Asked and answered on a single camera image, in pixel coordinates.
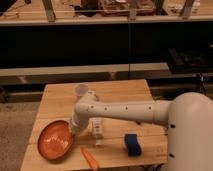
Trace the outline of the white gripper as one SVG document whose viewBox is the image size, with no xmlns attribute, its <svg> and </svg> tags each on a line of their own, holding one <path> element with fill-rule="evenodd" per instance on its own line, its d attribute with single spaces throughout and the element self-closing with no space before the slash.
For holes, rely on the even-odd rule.
<svg viewBox="0 0 213 171">
<path fill-rule="evenodd" d="M 69 127 L 71 134 L 73 136 L 77 136 L 88 127 L 88 123 L 77 123 L 74 120 L 71 120 L 69 123 Z"/>
</svg>

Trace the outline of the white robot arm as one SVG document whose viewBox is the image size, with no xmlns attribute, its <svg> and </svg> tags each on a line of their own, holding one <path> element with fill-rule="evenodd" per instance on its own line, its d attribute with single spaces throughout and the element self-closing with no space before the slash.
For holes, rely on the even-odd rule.
<svg viewBox="0 0 213 171">
<path fill-rule="evenodd" d="M 166 125 L 167 171 L 213 171 L 213 101 L 203 94 L 184 93 L 172 101 L 100 102 L 89 91 L 75 104 L 72 134 L 80 134 L 94 117 Z"/>
</svg>

